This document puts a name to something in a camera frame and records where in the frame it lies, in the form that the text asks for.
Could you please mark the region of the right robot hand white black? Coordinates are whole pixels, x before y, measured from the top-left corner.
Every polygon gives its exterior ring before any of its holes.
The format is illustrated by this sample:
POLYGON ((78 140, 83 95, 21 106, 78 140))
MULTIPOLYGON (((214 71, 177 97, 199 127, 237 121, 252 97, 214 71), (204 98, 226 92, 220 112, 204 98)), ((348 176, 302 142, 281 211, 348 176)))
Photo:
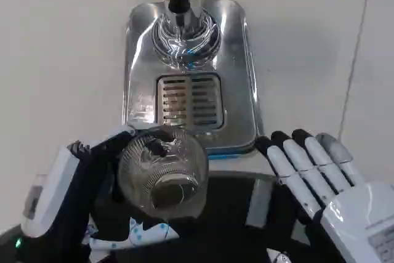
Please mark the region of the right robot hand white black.
POLYGON ((310 219, 310 230, 323 235, 320 246, 333 247, 345 262, 393 262, 392 184, 366 182, 346 147, 326 133, 275 131, 255 147, 310 219))

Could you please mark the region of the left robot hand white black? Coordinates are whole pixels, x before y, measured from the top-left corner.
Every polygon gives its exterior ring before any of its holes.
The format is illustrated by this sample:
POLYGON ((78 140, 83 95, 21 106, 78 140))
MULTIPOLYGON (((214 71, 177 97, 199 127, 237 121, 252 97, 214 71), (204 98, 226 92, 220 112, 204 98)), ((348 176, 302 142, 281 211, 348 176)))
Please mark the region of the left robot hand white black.
POLYGON ((75 141, 62 147, 50 172, 31 187, 19 248, 42 256, 66 256, 83 248, 117 251, 178 239, 167 222, 149 224, 136 209, 121 217, 114 206, 105 204, 111 214, 107 220, 94 211, 108 168, 139 134, 123 126, 93 145, 75 141))

